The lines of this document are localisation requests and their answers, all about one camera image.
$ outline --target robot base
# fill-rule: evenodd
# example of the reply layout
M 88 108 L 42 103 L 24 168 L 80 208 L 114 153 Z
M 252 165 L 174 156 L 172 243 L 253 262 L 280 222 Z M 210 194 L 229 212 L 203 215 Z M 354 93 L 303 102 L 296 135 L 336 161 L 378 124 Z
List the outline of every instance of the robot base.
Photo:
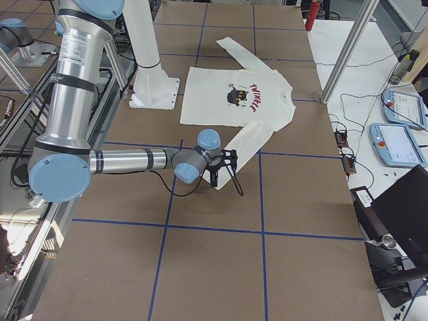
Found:
M 153 69 L 140 68 L 134 82 L 131 108 L 173 110 L 179 92 L 180 79 L 169 78 L 158 65 Z
M 54 45 L 48 44 L 39 44 L 39 48 L 41 52 L 51 52 L 57 50 L 57 47 Z M 41 68 L 45 64 L 46 60 L 49 59 L 51 55 L 41 55 L 39 58 L 35 60 L 24 60 L 19 52 L 15 53 L 11 58 L 13 64 L 17 67 L 33 67 L 33 68 Z

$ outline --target robotic arm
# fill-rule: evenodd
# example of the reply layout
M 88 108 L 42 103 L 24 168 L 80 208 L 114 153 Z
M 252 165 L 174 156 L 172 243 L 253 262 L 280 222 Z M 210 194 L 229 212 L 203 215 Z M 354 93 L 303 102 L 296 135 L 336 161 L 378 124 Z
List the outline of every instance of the robotic arm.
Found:
M 221 150 L 219 135 L 203 130 L 191 150 L 91 150 L 86 132 L 104 44 L 112 40 L 124 0 L 61 0 L 57 21 L 64 28 L 45 132 L 37 137 L 29 162 L 31 189 L 46 201 L 79 197 L 92 174 L 174 169 L 192 183 L 205 169 L 216 186 L 217 171 L 236 154 Z

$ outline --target white table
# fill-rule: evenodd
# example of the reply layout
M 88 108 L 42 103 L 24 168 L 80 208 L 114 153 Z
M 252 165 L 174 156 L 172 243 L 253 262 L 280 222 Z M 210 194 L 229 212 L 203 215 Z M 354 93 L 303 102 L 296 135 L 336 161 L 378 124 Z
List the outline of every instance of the white table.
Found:
M 316 63 L 335 64 L 337 57 L 342 49 L 346 37 L 352 27 L 351 21 L 324 21 L 315 20 L 312 31 L 308 33 L 309 42 Z M 344 123 L 348 130 L 362 128 L 344 119 L 343 109 L 340 104 L 341 94 L 351 94 L 354 96 L 378 95 L 385 88 L 384 83 L 388 75 L 397 63 L 393 51 L 389 47 L 386 39 L 383 37 L 377 24 L 370 22 L 362 35 L 348 66 L 357 66 L 370 64 L 377 60 L 382 60 L 371 66 L 347 67 L 339 81 L 330 101 L 328 102 L 328 111 L 338 117 L 338 121 Z M 321 86 L 324 87 L 333 66 L 324 66 L 317 64 L 318 76 Z M 399 88 L 401 92 L 416 93 L 414 87 L 410 84 Z M 368 167 L 374 175 L 374 184 L 370 188 L 370 193 L 374 198 L 378 197 L 383 191 L 388 189 L 397 179 L 406 174 L 409 169 L 400 169 L 386 167 L 378 157 L 374 146 L 369 138 L 368 127 L 373 122 L 386 122 L 382 113 L 382 103 L 379 98 L 353 98 L 343 96 L 344 110 L 346 117 L 355 122 L 366 124 L 364 132 L 360 139 L 360 133 L 349 132 L 348 143 L 357 155 L 357 161 Z M 336 121 L 335 116 L 330 116 L 332 121 Z M 428 133 L 418 130 L 412 130 L 419 145 L 428 144 Z M 428 148 L 422 148 L 423 154 L 428 158 Z M 370 173 L 360 165 L 356 166 L 357 174 L 351 175 L 349 188 L 359 186 L 369 186 L 372 181 Z M 391 308 L 388 302 L 379 295 L 379 300 L 383 308 L 383 314 L 386 321 L 393 320 L 399 308 Z M 406 321 L 424 320 L 428 318 L 428 297 L 417 298 Z

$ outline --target blue joint cap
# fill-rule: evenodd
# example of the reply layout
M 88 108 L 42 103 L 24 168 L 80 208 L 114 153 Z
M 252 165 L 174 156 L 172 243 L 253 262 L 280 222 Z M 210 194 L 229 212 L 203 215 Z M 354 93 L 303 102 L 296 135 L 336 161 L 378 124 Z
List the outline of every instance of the blue joint cap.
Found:
M 55 21 L 55 26 L 56 26 L 56 33 L 57 35 L 63 35 L 64 33 L 64 27 L 62 26 L 61 23 Z
M 198 145 L 207 150 L 219 148 L 221 145 L 219 133 L 213 129 L 202 130 L 198 135 Z
M 174 174 L 185 182 L 191 184 L 199 177 L 199 171 L 193 165 L 187 163 L 180 163 L 175 167 Z
M 24 22 L 22 22 L 22 20 L 18 19 L 18 18 L 9 18 L 9 19 L 4 19 L 2 21 L 0 21 L 0 26 L 1 27 L 9 27 L 9 28 L 18 28 L 18 27 L 25 27 Z
M 42 199 L 66 202 L 81 195 L 89 186 L 91 170 L 80 157 L 53 154 L 37 162 L 29 174 L 29 185 Z
M 4 43 L 0 42 L 0 49 L 2 49 L 5 53 L 11 52 L 11 48 L 7 47 Z
M 74 0 L 84 11 L 95 18 L 113 20 L 120 16 L 125 0 Z

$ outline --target black wire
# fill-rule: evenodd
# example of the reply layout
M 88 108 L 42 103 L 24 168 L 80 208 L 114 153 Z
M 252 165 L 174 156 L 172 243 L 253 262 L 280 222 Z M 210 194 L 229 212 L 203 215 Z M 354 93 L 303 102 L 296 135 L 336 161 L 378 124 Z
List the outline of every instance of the black wire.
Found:
M 102 90 L 101 94 L 100 94 L 100 91 L 99 91 L 99 89 L 98 89 L 98 86 L 96 86 L 96 90 L 97 90 L 97 92 L 98 92 L 98 99 L 97 99 L 97 101 L 96 101 L 95 106 L 94 106 L 94 107 L 93 107 L 93 109 L 92 109 L 91 117 L 93 117 L 93 115 L 94 115 L 95 111 L 96 111 L 96 110 L 98 109 L 98 107 L 100 106 L 101 98 L 102 98 L 102 97 L 103 97 L 103 95 L 106 93 L 107 88 L 108 88 L 108 85 L 110 85 L 110 82 L 112 81 L 112 77 L 113 77 L 113 73 L 112 73 L 112 71 L 111 71 L 110 69 L 108 69 L 108 68 L 100 68 L 100 69 L 99 69 L 99 71 L 100 71 L 100 72 L 108 72 L 108 81 L 107 81 L 106 85 L 104 86 L 104 88 L 103 88 L 103 90 Z
M 125 58 L 125 59 L 127 59 L 127 60 L 130 60 L 130 61 L 132 61 L 132 62 L 135 62 L 135 58 L 127 57 L 127 56 L 125 56 L 123 53 L 120 53 L 120 52 L 119 52 L 119 51 L 117 51 L 117 50 L 116 50 L 116 53 L 117 53 L 120 57 L 123 57 L 123 58 Z
M 339 121 L 333 121 L 333 122 L 331 122 L 332 124 L 339 124 L 339 125 L 342 125 L 343 127 L 344 127 L 344 130 L 339 130 L 339 132 L 344 132 L 345 134 L 346 134 L 346 132 L 348 131 L 347 130 L 347 128 L 346 128 L 346 126 L 345 126 L 345 124 L 343 123 L 343 122 L 339 122 Z
M 52 8 L 53 14 L 56 15 L 54 3 L 52 2 L 52 0 L 49 0 L 49 3 L 51 4 L 51 8 Z
M 30 131 L 27 135 L 27 138 L 25 139 L 24 143 L 22 144 L 22 147 L 19 150 L 18 155 L 15 157 L 15 160 L 13 161 L 13 164 L 11 167 L 11 182 L 16 187 L 20 187 L 20 188 L 29 187 L 29 184 L 20 184 L 15 180 L 15 169 L 16 169 L 16 165 L 17 165 L 19 159 L 22 157 L 22 154 L 23 154 L 23 151 L 25 150 L 25 147 L 27 147 L 27 144 L 28 144 L 31 136 L 33 136 L 33 133 L 34 133 L 35 127 L 37 126 L 37 123 L 40 121 L 41 115 L 43 114 L 43 111 L 46 107 L 47 100 L 50 99 L 52 87 L 53 86 L 50 84 L 48 89 L 47 89 L 47 92 L 46 92 L 46 97 L 43 100 L 43 104 L 41 105 L 39 112 L 38 112 L 37 116 L 35 117 L 33 126 L 30 128 Z
M 370 173 L 370 175 L 372 175 L 372 183 L 370 184 L 370 186 L 369 187 L 367 187 L 367 189 L 371 189 L 371 187 L 373 186 L 373 184 L 375 183 L 375 176 L 373 175 L 373 173 L 372 173 L 372 171 L 370 170 L 370 169 L 368 169 L 367 167 L 365 167 L 363 164 L 361 164 L 360 162 L 357 162 L 356 160 L 355 160 L 355 163 L 356 164 L 358 164 L 358 165 L 360 165 L 360 166 L 362 166 L 362 167 L 364 167 L 369 173 Z
M 231 171 L 229 170 L 229 165 L 226 166 L 226 169 L 230 175 L 230 178 L 232 179 L 233 184 L 235 185 L 236 191 L 238 192 L 238 194 L 240 196 L 243 196 L 243 189 L 242 189 L 241 184 L 238 181 L 238 178 L 236 177 L 236 173 L 233 173 L 233 174 L 231 173 Z
M 127 175 L 127 174 L 135 174 L 135 173 L 153 173 L 156 174 L 162 181 L 163 185 L 165 186 L 165 188 L 167 189 L 167 191 L 177 197 L 186 197 L 189 196 L 190 194 L 193 194 L 199 187 L 199 185 L 201 184 L 202 181 L 202 176 L 204 173 L 202 173 L 201 178 L 199 179 L 198 183 L 196 184 L 195 188 L 193 190 L 191 190 L 190 192 L 186 193 L 186 194 L 176 194 L 172 191 L 172 189 L 170 189 L 167 185 L 167 183 L 165 182 L 163 176 L 161 174 L 159 174 L 156 171 L 133 171 L 133 172 L 125 172 L 125 173 L 107 173 L 107 175 Z
M 135 174 L 135 173 L 145 173 L 146 171 L 132 171 L 132 172 L 123 172 L 123 173 L 105 173 L 107 175 L 128 175 L 128 174 Z
M 340 105 L 342 106 L 343 118 L 346 119 L 349 122 L 352 122 L 354 124 L 359 125 L 362 128 L 362 130 L 356 130 L 356 131 L 358 131 L 358 132 L 360 132 L 362 134 L 364 132 L 364 126 L 362 124 L 360 124 L 359 122 L 355 122 L 355 121 L 353 121 L 353 120 L 351 120 L 351 119 L 349 119 L 349 118 L 346 117 L 345 106 L 344 106 L 344 102 L 343 102 L 343 96 L 350 96 L 350 97 L 353 97 L 353 98 L 366 98 L 366 97 L 379 97 L 380 95 L 365 95 L 365 96 L 355 96 L 355 95 L 351 95 L 351 94 L 341 94 L 340 95 Z
M 426 10 L 425 10 L 425 12 L 423 13 L 422 17 L 421 17 L 421 18 L 419 19 L 419 21 L 417 22 L 417 24 L 416 24 L 415 28 L 412 30 L 412 33 L 410 34 L 409 38 L 407 38 L 407 41 L 405 42 L 405 44 L 404 44 L 404 46 L 403 46 L 403 48 L 402 48 L 402 50 L 401 50 L 401 52 L 400 52 L 400 54 L 399 54 L 399 57 L 401 57 L 401 55 L 403 54 L 403 51 L 404 51 L 404 49 L 406 48 L 407 43 L 410 41 L 410 38 L 412 38 L 412 35 L 415 33 L 415 31 L 416 31 L 416 29 L 417 29 L 418 25 L 421 23 L 422 18 L 424 18 L 424 16 L 425 16 L 425 14 L 427 13 L 427 11 L 428 11 L 428 8 L 426 8 Z
M 126 22 L 124 21 L 124 28 L 125 28 L 125 32 L 126 32 L 126 36 L 128 37 L 128 39 L 130 39 L 129 38 L 129 33 L 128 33 L 128 28 L 126 27 Z M 130 46 L 130 48 L 131 48 L 131 50 L 132 50 L 132 53 L 134 53 L 134 51 L 133 51 L 133 49 L 132 49 L 132 44 L 131 44 L 131 42 L 129 41 L 129 46 Z M 123 98 L 123 95 L 124 95 L 124 93 L 125 93 L 125 91 L 126 91 L 126 89 L 129 87 L 129 85 L 130 85 L 130 83 L 131 83 L 131 81 L 132 81 L 132 79 L 133 79 L 133 77 L 135 76 L 135 74 L 136 74 L 136 72 L 137 72 L 137 70 L 138 70 L 138 64 L 137 64 L 137 62 L 136 62 L 136 58 L 135 58 L 135 55 L 134 55 L 134 70 L 132 71 L 132 73 L 131 73 L 131 75 L 129 75 L 129 77 L 128 77 L 128 81 L 126 82 L 126 84 L 125 84 L 125 87 L 123 87 L 122 89 L 121 89 L 121 91 L 120 91 L 120 99 L 122 99 Z
M 371 66 L 371 65 L 374 65 L 374 64 L 377 64 L 378 62 L 383 62 L 383 61 L 385 61 L 386 59 L 388 59 L 388 58 L 390 58 L 390 57 L 392 57 L 392 56 L 395 56 L 395 54 L 397 54 L 397 53 L 399 53 L 400 52 L 400 50 L 397 50 L 397 51 L 395 51 L 395 52 L 393 52 L 391 55 L 389 55 L 389 56 L 387 56 L 387 57 L 385 57 L 385 58 L 383 58 L 383 59 L 380 59 L 380 60 L 376 60 L 375 62 L 371 62 L 371 63 L 369 63 L 369 64 L 363 64 L 363 65 L 355 65 L 355 66 L 346 66 L 346 67 L 350 67 L 350 68 L 355 68 L 355 67 L 367 67 L 367 66 Z M 315 63 L 316 65 L 322 65 L 322 66 L 334 66 L 334 65 L 336 65 L 336 64 L 323 64 L 322 62 L 317 62 L 317 63 Z
M 48 45 L 54 45 L 54 46 L 56 46 L 58 49 L 60 49 L 59 45 L 56 45 L 56 44 L 54 44 L 54 43 L 52 43 L 52 42 L 47 42 L 47 41 L 40 40 L 40 39 L 37 39 L 36 41 L 37 41 L 37 42 L 47 43 Z
M 153 173 L 153 174 L 157 175 L 157 176 L 161 179 L 161 181 L 162 181 L 163 185 L 165 186 L 165 188 L 167 189 L 167 191 L 168 191 L 170 194 L 172 194 L 172 195 L 174 195 L 174 196 L 177 196 L 177 197 L 186 197 L 186 196 L 189 196 L 190 194 L 193 194 L 193 193 L 198 189 L 199 185 L 201 184 L 202 176 L 203 176 L 203 174 L 205 173 L 205 170 L 204 170 L 204 171 L 203 171 L 203 173 L 201 174 L 201 177 L 199 178 L 199 181 L 198 181 L 198 183 L 196 184 L 195 188 L 194 188 L 193 190 L 191 190 L 190 192 L 186 193 L 186 194 L 176 194 L 176 193 L 174 193 L 174 192 L 172 191 L 172 189 L 170 189 L 170 188 L 168 187 L 167 183 L 165 182 L 165 180 L 163 179 L 163 177 L 162 177 L 162 175 L 161 175 L 161 174 L 159 174 L 159 173 L 158 173 L 158 172 L 156 172 L 156 171 L 148 171 L 148 172 L 149 172 L 149 173 Z
M 12 97 L 9 97 L 9 96 L 0 95 L 0 97 L 4 97 L 4 98 L 7 98 L 7 99 L 9 99 L 9 100 L 13 100 L 13 101 L 15 101 Z
M 24 119 L 24 123 L 28 126 L 28 128 L 31 128 L 32 125 L 26 119 Z M 39 136 L 41 135 L 38 131 L 35 130 L 35 128 L 34 128 L 34 133 Z
M 8 32 L 12 33 L 12 35 L 16 38 L 16 40 L 18 41 L 18 44 L 21 45 L 21 38 L 19 38 L 19 36 L 10 28 L 2 26 L 2 28 L 6 29 Z
M 336 117 L 337 121 L 339 121 L 339 117 L 337 117 L 335 114 L 328 114 L 328 115 Z

